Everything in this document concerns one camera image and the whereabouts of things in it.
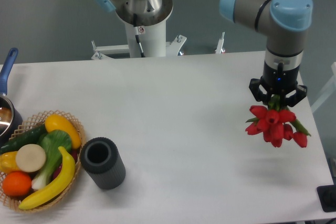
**blue pot handle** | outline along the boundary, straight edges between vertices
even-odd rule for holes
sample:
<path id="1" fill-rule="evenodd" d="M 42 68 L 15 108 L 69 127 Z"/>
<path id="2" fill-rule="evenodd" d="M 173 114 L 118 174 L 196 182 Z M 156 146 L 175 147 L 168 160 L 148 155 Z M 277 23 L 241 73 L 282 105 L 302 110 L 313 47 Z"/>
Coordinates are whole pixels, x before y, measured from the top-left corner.
<path id="1" fill-rule="evenodd" d="M 0 72 L 0 94 L 7 94 L 8 76 L 11 72 L 12 66 L 14 65 L 18 53 L 19 50 L 17 48 L 12 48 L 8 53 L 8 56 Z"/>

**orange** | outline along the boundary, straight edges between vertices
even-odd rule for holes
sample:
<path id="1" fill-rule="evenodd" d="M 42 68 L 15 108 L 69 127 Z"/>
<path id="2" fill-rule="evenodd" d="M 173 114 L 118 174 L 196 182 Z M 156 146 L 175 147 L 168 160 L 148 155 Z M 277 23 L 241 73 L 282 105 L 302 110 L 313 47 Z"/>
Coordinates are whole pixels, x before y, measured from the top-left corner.
<path id="1" fill-rule="evenodd" d="M 32 181 L 24 172 L 12 172 L 2 182 L 2 190 L 7 196 L 23 196 L 29 193 Z"/>

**saucepan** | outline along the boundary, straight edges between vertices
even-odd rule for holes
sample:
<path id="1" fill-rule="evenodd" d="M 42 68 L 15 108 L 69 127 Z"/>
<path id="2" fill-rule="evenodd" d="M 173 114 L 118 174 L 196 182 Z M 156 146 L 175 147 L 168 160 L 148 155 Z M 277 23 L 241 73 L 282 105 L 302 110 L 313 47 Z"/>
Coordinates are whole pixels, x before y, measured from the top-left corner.
<path id="1" fill-rule="evenodd" d="M 22 124 L 22 117 L 7 97 L 7 80 L 18 54 L 17 48 L 12 48 L 0 72 L 0 147 L 6 143 L 13 132 Z"/>

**tulip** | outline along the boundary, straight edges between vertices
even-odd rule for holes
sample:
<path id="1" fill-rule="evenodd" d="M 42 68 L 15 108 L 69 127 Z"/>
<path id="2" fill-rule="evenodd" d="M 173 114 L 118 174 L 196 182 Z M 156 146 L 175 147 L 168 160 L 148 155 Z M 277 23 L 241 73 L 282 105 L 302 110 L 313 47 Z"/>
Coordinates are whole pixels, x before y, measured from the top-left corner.
<path id="1" fill-rule="evenodd" d="M 304 133 L 302 132 L 295 132 L 293 134 L 293 138 L 294 138 L 294 141 L 301 147 L 301 148 L 305 148 L 307 147 L 307 135 L 305 135 Z"/>
<path id="2" fill-rule="evenodd" d="M 270 127 L 270 132 L 273 139 L 283 139 L 284 137 L 284 125 L 282 123 L 274 124 Z"/>
<path id="3" fill-rule="evenodd" d="M 269 110 L 266 113 L 265 119 L 269 124 L 276 124 L 279 121 L 279 112 L 276 110 Z"/>
<path id="4" fill-rule="evenodd" d="M 270 130 L 264 131 L 264 140 L 266 143 L 271 142 L 273 140 Z"/>
<path id="5" fill-rule="evenodd" d="M 271 144 L 274 146 L 274 147 L 281 147 L 282 145 L 282 138 L 279 138 L 279 139 L 273 139 L 271 141 Z"/>
<path id="6" fill-rule="evenodd" d="M 295 114 L 289 110 L 281 110 L 279 112 L 279 122 L 280 123 L 292 122 L 292 121 L 295 121 L 295 119 L 296 119 Z"/>
<path id="7" fill-rule="evenodd" d="M 257 125 L 255 122 L 253 122 L 249 127 L 247 127 L 245 131 L 247 131 L 248 135 L 256 135 L 262 132 L 261 130 L 257 128 Z"/>
<path id="8" fill-rule="evenodd" d="M 260 105 L 251 106 L 250 112 L 255 115 L 257 118 L 262 119 L 265 118 L 267 113 L 267 108 Z"/>
<path id="9" fill-rule="evenodd" d="M 270 124 L 267 123 L 265 118 L 262 118 L 257 123 L 257 128 L 261 130 L 262 132 L 267 131 L 270 127 Z"/>
<path id="10" fill-rule="evenodd" d="M 284 139 L 291 140 L 293 138 L 292 127 L 287 123 L 285 123 L 283 126 L 284 126 L 283 127 L 283 137 L 284 137 Z"/>

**woven basket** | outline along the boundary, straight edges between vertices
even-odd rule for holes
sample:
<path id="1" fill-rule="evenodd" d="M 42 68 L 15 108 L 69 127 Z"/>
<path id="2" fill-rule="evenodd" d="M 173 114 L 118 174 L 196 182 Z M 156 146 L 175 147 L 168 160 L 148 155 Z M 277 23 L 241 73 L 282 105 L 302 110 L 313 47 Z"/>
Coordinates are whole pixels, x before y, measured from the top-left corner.
<path id="1" fill-rule="evenodd" d="M 62 111 L 45 111 L 45 112 L 40 112 L 38 113 L 38 115 L 33 115 L 32 117 L 28 118 L 27 121 L 24 121 L 22 123 L 22 125 L 20 125 L 18 127 L 17 130 L 14 131 L 14 133 L 12 134 L 12 137 L 9 139 L 11 140 L 14 136 L 19 135 L 29 129 L 32 129 L 34 127 L 37 127 L 41 124 L 44 123 L 45 119 L 52 115 L 52 114 L 59 114 L 64 116 L 65 118 L 67 118 L 72 124 L 73 126 L 76 128 L 76 130 L 79 133 L 82 145 L 80 147 L 80 150 L 82 149 L 84 143 L 85 143 L 85 132 L 84 132 L 84 128 L 82 126 L 82 124 L 78 121 L 77 118 L 75 118 L 73 115 L 71 115 L 70 113 L 65 113 Z M 33 212 L 39 212 L 39 211 L 43 211 L 46 210 L 52 206 L 54 206 L 55 204 L 59 203 L 64 196 L 67 194 L 67 192 L 71 189 L 72 185 L 74 184 L 74 181 L 76 180 L 79 170 L 80 170 L 80 160 L 78 158 L 77 162 L 76 162 L 76 171 L 75 171 L 75 176 L 72 179 L 71 183 L 68 185 L 68 187 L 60 194 L 58 195 L 56 198 L 54 198 L 52 201 L 48 202 L 47 204 L 44 204 L 42 206 L 33 208 L 31 210 L 21 210 L 19 209 L 18 205 L 20 205 L 20 201 L 14 198 L 10 198 L 9 196 L 5 195 L 3 190 L 2 190 L 2 182 L 6 177 L 6 174 L 3 172 L 0 172 L 0 202 L 3 203 L 4 206 L 9 207 L 10 209 L 16 211 L 16 212 L 23 212 L 23 213 L 33 213 Z"/>

